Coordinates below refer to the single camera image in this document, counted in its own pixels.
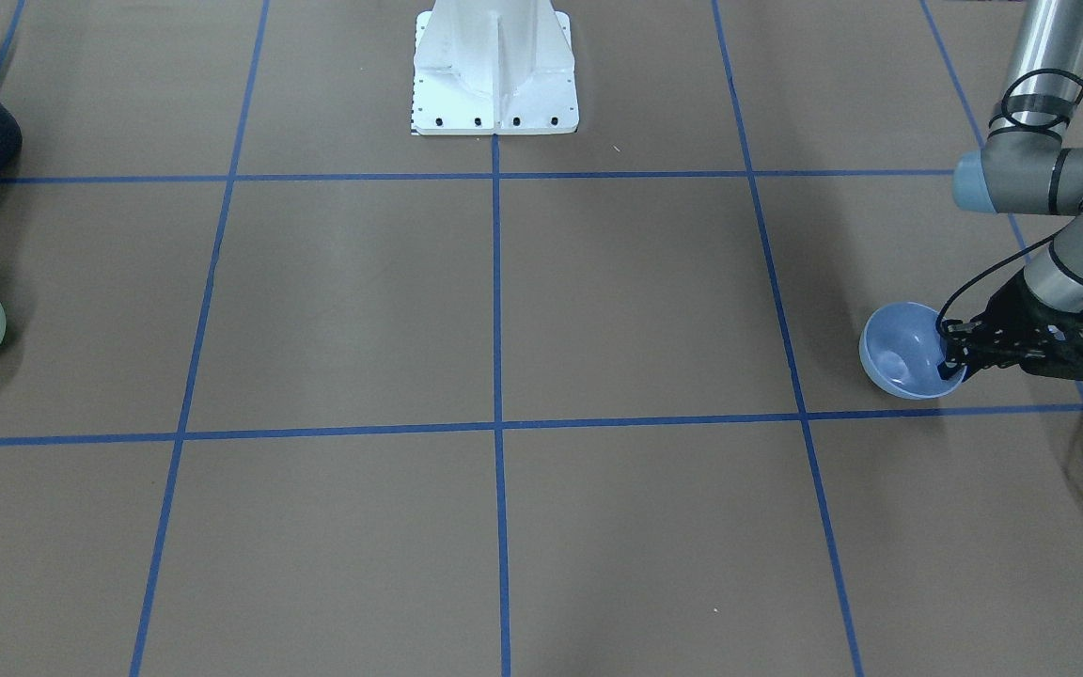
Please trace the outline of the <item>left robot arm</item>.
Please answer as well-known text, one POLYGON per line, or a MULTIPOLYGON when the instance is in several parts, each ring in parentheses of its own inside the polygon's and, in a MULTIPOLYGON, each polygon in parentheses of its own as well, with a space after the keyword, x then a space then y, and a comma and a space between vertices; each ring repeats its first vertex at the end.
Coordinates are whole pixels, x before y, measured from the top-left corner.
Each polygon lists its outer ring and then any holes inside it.
POLYGON ((971 320, 941 311, 944 380, 1017 366, 1083 381, 1083 1, 1030 1, 981 149, 955 167, 973 212, 1066 217, 971 320))

